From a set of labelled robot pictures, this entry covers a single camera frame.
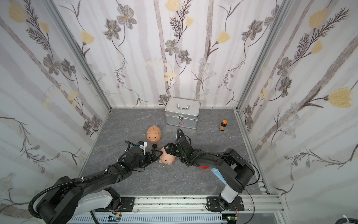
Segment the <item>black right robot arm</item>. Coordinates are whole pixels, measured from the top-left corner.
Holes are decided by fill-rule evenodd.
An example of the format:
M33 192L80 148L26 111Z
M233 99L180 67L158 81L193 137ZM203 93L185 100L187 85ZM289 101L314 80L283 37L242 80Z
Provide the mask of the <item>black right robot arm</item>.
M208 197L206 209L210 212L223 212L235 209L238 211L238 203L235 202L239 194L246 190L250 180L255 175L256 167L245 160L231 148L220 152L211 153L200 149L194 149L191 139L181 129L176 132L175 143L168 143L162 149L161 163L173 163L175 158L191 167L208 167L219 171L226 182L226 186L218 197Z

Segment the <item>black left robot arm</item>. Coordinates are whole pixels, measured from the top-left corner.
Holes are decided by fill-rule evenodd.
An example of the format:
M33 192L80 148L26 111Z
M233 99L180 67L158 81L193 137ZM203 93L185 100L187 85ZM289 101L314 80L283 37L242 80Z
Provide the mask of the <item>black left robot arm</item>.
M129 141L126 143L126 151L105 170L73 179L64 176L53 186L37 193L29 202L29 213L47 224L66 224L74 216L83 197L125 180L133 171L143 172L163 154L156 149L144 152L138 145Z

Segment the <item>pink piggy bank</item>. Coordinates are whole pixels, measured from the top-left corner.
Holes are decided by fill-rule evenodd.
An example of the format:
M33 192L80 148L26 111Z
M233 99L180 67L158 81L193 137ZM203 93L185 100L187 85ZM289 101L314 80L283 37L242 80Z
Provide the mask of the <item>pink piggy bank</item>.
M161 149L161 156L159 158L159 163L163 163L165 165L172 165L176 161L176 157L166 153L164 148Z
M151 126L146 133L147 140L151 143L156 143L161 140L161 129L157 126Z

